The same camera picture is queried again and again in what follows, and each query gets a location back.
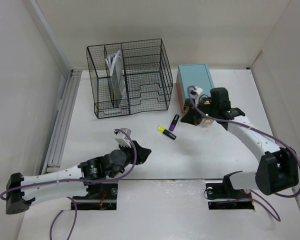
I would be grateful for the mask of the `clear drawer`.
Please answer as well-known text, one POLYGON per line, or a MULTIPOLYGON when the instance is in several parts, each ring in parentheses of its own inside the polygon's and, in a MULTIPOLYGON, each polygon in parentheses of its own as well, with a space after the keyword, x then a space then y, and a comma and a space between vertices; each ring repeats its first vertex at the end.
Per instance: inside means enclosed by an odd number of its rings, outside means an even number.
POLYGON ((202 121, 199 123, 199 126, 202 128, 206 128, 206 127, 210 126, 213 122, 214 122, 214 120, 212 120, 212 119, 203 118, 202 121))

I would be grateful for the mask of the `purple highlighter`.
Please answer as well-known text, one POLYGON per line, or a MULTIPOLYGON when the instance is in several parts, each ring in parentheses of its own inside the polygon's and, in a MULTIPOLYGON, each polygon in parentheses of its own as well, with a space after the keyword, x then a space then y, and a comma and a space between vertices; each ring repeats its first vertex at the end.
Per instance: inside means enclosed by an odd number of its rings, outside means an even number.
POLYGON ((174 129, 175 129, 177 123, 178 123, 179 118, 180 118, 180 116, 179 116, 178 114, 176 114, 176 115, 173 117, 172 122, 171 122, 171 124, 170 124, 170 126, 169 126, 169 129, 168 129, 169 131, 171 131, 171 132, 174 131, 174 129))

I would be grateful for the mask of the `yellow highlighter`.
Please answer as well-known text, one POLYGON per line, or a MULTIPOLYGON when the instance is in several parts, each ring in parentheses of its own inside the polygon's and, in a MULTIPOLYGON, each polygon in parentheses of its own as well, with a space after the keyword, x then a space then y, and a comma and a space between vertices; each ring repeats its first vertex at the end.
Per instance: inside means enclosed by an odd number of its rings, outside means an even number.
POLYGON ((172 140, 175 140, 177 137, 172 133, 170 132, 169 130, 165 129, 164 127, 162 126, 159 126, 158 129, 157 129, 161 134, 167 136, 168 138, 172 139, 172 140))

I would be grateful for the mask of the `grey booklet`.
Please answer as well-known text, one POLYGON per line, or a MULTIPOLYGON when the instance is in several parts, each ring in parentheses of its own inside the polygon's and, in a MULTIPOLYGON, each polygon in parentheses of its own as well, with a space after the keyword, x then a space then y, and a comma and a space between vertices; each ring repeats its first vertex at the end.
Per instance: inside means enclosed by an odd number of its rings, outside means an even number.
POLYGON ((116 53, 109 54, 105 58, 105 63, 110 76, 110 95, 114 108, 118 108, 121 100, 126 93, 126 81, 124 76, 123 53, 118 50, 116 53))

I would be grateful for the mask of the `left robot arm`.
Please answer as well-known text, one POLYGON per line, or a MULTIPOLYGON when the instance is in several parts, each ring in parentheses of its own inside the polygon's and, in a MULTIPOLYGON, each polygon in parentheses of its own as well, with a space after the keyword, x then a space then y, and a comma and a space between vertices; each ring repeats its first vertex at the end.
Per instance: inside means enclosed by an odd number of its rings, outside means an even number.
POLYGON ((95 157, 65 170, 44 175, 24 176, 20 172, 10 176, 5 199, 5 213, 15 215, 27 211, 30 206, 66 197, 97 198, 102 184, 119 180, 125 176, 128 165, 143 164, 151 149, 141 147, 137 141, 133 146, 119 146, 103 156, 95 157))

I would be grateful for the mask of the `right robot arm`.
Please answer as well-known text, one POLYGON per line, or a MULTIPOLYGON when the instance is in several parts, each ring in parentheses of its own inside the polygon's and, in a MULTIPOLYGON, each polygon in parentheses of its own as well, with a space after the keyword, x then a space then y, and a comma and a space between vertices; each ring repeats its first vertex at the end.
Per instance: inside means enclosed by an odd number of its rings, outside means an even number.
POLYGON ((240 108, 232 107, 226 88, 212 88, 207 104, 203 102, 200 87, 191 85, 187 93, 190 105, 181 122, 194 126, 204 119, 217 122, 237 137, 258 161, 256 171, 239 170, 224 176, 221 190, 225 196, 233 197, 240 190, 280 196, 281 191, 295 186, 299 189, 291 197, 300 195, 300 159, 296 152, 282 140, 255 128, 240 108))

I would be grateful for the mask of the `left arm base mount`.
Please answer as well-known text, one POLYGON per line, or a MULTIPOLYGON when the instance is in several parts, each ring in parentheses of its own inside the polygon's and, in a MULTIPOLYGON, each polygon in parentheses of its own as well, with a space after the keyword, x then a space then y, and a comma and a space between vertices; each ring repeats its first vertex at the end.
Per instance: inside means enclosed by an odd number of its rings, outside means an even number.
POLYGON ((73 197, 78 210, 115 211, 117 209, 118 181, 92 185, 88 190, 86 196, 73 197))

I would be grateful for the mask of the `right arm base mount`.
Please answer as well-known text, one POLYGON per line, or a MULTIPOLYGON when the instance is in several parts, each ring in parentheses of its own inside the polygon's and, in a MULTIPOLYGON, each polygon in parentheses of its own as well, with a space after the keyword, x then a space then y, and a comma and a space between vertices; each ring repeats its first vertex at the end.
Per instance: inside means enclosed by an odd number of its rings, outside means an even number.
POLYGON ((254 210, 250 193, 244 190, 227 187, 222 181, 207 181, 205 183, 205 198, 208 200, 209 210, 254 210))

